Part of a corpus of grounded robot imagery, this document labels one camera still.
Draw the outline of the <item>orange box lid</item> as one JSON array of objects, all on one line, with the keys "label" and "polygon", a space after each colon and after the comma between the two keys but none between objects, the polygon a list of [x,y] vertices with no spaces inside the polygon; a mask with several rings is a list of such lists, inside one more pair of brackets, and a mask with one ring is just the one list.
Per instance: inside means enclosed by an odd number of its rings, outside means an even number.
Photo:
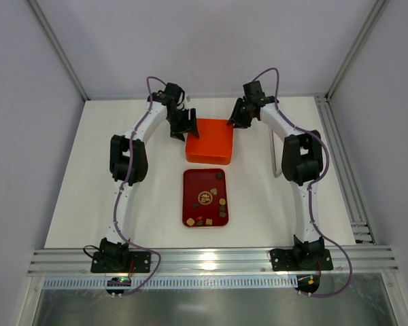
[{"label": "orange box lid", "polygon": [[234,128],[227,120],[198,118],[199,138],[189,134],[186,160],[197,164],[229,165],[233,154]]}]

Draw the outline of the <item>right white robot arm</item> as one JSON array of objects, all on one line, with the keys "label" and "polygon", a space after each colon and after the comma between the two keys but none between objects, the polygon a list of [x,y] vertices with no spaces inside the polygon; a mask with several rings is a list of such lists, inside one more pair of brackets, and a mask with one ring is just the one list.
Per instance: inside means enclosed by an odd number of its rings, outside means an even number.
[{"label": "right white robot arm", "polygon": [[317,179],[325,168],[320,133],[305,130],[279,109],[275,96],[267,96],[258,80],[243,85],[244,95],[236,100],[228,124],[249,128],[256,118],[283,142],[282,174],[294,196],[296,228],[290,249],[273,249],[269,255],[273,271],[332,270],[330,252],[323,235],[312,221],[317,212]]}]

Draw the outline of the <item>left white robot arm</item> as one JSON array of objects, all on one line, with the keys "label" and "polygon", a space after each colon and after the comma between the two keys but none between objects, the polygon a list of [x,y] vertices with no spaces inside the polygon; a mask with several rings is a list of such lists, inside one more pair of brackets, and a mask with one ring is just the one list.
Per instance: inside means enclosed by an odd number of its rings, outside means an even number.
[{"label": "left white robot arm", "polygon": [[147,248],[131,244],[123,231],[131,218],[137,188],[148,173],[146,143],[154,131],[166,120],[173,139],[184,142],[190,134],[199,136],[196,110],[185,108],[183,88],[174,83],[163,85],[164,90],[149,91],[145,111],[138,122],[126,133],[111,138],[109,171],[115,183],[114,212],[106,236],[93,255],[93,273],[129,271],[133,261],[130,247],[151,253]]}]

